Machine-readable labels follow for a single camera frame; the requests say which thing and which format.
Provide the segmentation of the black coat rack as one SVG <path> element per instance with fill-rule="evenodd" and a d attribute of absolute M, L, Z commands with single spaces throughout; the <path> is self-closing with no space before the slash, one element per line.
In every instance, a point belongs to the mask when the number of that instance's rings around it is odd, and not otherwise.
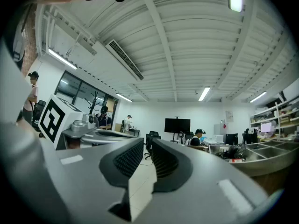
<path fill-rule="evenodd" d="M 89 114 L 94 114 L 101 110 L 104 97 L 99 96 L 99 91 L 95 91 L 94 93 L 91 93 L 91 95 L 93 97 L 92 101 L 89 101 L 87 98 L 84 98 L 84 100 L 89 104 Z"/>

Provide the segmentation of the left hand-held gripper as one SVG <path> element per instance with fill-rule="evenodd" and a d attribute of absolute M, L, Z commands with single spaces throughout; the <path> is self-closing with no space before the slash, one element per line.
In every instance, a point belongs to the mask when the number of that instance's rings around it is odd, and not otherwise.
<path fill-rule="evenodd" d="M 81 111 L 69 101 L 54 94 L 50 96 L 43 109 L 38 127 L 56 150 L 67 149 L 66 137 L 80 139 L 80 145 L 84 147 L 100 146 L 136 137 L 127 133 L 96 129 L 91 114 Z"/>

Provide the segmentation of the black plastic bag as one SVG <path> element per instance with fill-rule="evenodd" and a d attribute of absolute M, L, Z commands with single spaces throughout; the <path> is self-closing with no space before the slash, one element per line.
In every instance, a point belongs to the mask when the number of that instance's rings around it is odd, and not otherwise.
<path fill-rule="evenodd" d="M 217 152 L 215 155 L 222 159 L 245 159 L 245 144 L 231 145 L 227 151 Z"/>

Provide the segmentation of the person's black shirt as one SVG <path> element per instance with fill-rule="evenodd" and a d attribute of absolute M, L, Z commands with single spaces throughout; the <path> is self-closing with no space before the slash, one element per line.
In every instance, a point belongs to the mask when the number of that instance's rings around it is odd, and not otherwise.
<path fill-rule="evenodd" d="M 14 37 L 16 34 L 19 34 L 23 32 L 30 10 L 32 8 L 32 4 L 30 5 L 24 5 L 19 7 L 16 12 L 13 14 L 11 19 L 9 20 L 6 28 L 4 29 L 4 41 L 6 43 L 6 46 L 8 48 L 8 51 L 10 53 L 11 58 L 13 59 L 13 43 L 14 43 Z M 19 70 L 22 69 L 23 60 L 20 62 L 15 62 Z"/>

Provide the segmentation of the black television on stand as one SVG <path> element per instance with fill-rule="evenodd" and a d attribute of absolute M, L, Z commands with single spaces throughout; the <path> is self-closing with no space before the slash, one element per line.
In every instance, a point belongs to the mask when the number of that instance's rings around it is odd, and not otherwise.
<path fill-rule="evenodd" d="M 175 142 L 175 135 L 179 138 L 181 134 L 184 136 L 185 134 L 188 134 L 190 130 L 190 119 L 180 119 L 179 116 L 165 119 L 164 132 L 173 134 L 173 139 L 171 141 Z"/>

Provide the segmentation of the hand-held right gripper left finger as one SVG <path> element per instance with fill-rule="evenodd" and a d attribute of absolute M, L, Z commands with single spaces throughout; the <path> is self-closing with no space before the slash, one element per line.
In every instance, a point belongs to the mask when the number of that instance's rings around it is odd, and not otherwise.
<path fill-rule="evenodd" d="M 143 157 L 142 138 L 60 151 L 42 139 L 41 146 L 70 224 L 131 224 L 128 185 Z"/>

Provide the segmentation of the ceiling air vent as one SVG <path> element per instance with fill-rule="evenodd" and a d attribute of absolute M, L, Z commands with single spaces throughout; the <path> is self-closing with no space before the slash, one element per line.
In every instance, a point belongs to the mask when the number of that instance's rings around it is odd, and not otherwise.
<path fill-rule="evenodd" d="M 144 79 L 144 76 L 136 67 L 135 63 L 115 40 L 111 40 L 106 45 L 106 49 L 127 69 L 131 75 L 133 75 L 137 81 L 142 81 Z"/>

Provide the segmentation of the white refrigerator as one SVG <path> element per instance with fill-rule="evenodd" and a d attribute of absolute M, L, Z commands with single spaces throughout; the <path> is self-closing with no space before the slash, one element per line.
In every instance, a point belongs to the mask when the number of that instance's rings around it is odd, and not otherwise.
<path fill-rule="evenodd" d="M 214 141 L 217 143 L 225 142 L 228 133 L 228 124 L 219 123 L 214 125 Z"/>

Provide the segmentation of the brown cart bag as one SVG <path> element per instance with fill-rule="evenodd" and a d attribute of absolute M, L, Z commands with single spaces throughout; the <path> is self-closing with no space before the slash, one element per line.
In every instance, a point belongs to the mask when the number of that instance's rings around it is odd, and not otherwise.
<path fill-rule="evenodd" d="M 286 178 L 287 173 L 284 172 L 275 172 L 251 177 L 251 179 L 258 183 L 268 195 L 273 194 L 279 189 L 283 189 L 285 187 Z"/>

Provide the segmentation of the white storage shelf unit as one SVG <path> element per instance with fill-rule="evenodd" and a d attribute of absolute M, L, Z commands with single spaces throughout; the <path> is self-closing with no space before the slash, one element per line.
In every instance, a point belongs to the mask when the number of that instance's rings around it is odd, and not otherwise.
<path fill-rule="evenodd" d="M 273 132 L 262 133 L 261 124 L 269 122 Z M 250 127 L 258 130 L 259 141 L 299 139 L 299 95 L 252 115 Z"/>

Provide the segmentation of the stainless steel cart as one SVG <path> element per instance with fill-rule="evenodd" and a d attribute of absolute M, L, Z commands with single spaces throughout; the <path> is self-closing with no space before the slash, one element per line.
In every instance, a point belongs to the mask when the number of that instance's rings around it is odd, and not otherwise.
<path fill-rule="evenodd" d="M 299 142 L 270 140 L 245 145 L 245 160 L 231 165 L 250 177 L 267 175 L 291 166 L 299 157 Z"/>

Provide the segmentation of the black cabinet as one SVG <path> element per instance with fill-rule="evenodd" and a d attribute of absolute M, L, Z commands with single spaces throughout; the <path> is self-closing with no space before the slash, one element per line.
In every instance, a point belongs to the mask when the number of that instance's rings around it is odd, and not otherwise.
<path fill-rule="evenodd" d="M 238 144 L 238 133 L 226 134 L 225 135 L 226 145 L 237 145 Z"/>

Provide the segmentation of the grey chest harness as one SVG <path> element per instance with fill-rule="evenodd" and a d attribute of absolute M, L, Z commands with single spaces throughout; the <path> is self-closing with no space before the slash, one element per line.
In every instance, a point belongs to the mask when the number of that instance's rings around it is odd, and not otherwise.
<path fill-rule="evenodd" d="M 25 53 L 25 41 L 21 33 L 16 34 L 13 43 L 13 59 L 15 62 L 23 60 Z"/>

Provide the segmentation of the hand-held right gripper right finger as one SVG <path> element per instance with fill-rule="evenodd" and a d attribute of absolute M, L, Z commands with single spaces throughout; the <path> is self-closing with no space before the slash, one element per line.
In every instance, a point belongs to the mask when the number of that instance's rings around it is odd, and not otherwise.
<path fill-rule="evenodd" d="M 132 198 L 132 224 L 252 224 L 267 211 L 267 193 L 223 159 L 165 140 L 152 147 L 156 182 Z"/>

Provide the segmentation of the black office chair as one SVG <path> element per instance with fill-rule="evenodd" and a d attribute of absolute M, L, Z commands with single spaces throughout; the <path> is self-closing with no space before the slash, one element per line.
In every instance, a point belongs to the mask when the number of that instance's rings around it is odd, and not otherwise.
<path fill-rule="evenodd" d="M 41 114 L 43 112 L 43 109 L 46 106 L 46 102 L 43 100 L 39 100 L 38 103 L 35 104 L 34 110 L 33 110 L 33 116 L 32 116 L 32 127 L 37 131 L 41 132 L 41 130 L 38 127 L 39 119 L 41 117 Z"/>
<path fill-rule="evenodd" d="M 258 130 L 256 128 L 247 128 L 242 134 L 243 144 L 252 144 L 258 142 Z"/>
<path fill-rule="evenodd" d="M 153 139 L 161 139 L 161 136 L 156 131 L 150 131 L 149 134 L 146 134 L 146 150 L 148 151 L 144 155 L 147 155 L 145 159 L 151 157 L 152 154 L 152 141 Z"/>

